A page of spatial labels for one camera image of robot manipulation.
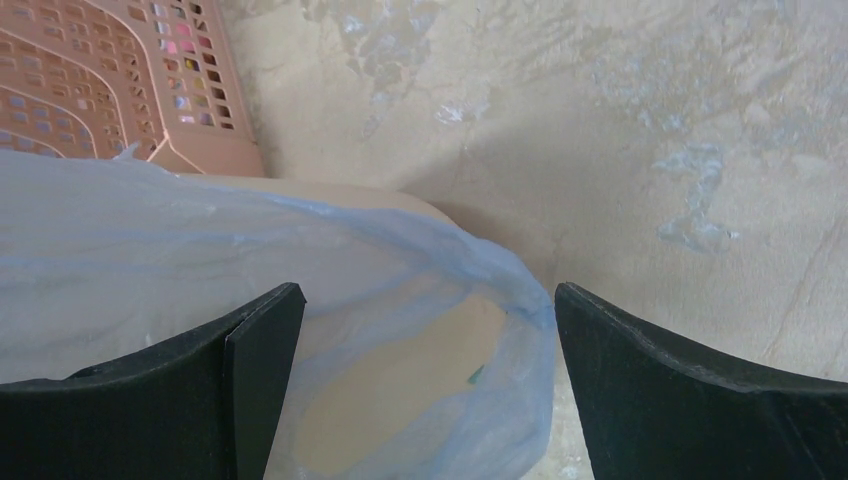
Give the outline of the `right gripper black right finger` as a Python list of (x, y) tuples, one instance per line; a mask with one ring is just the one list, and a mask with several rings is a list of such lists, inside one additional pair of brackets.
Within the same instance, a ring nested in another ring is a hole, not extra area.
[(756, 364), (573, 283), (563, 356), (598, 479), (843, 479), (847, 386)]

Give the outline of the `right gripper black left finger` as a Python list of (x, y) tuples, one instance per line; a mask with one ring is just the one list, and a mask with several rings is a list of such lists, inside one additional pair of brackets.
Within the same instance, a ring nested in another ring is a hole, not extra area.
[(5, 479), (260, 479), (306, 300), (282, 284), (63, 380), (1, 388)]

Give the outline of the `light blue plastic trash bag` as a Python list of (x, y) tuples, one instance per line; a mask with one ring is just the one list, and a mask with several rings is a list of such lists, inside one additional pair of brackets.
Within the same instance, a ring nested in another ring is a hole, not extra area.
[(1, 154), (5, 479), (518, 479), (546, 290), (396, 196)]

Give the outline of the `beige plastic trash bin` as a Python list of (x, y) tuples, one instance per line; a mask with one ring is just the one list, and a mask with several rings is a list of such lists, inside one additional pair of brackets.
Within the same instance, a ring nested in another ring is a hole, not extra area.
[(321, 224), (260, 255), (306, 295), (270, 479), (498, 479), (508, 322), (419, 247)]

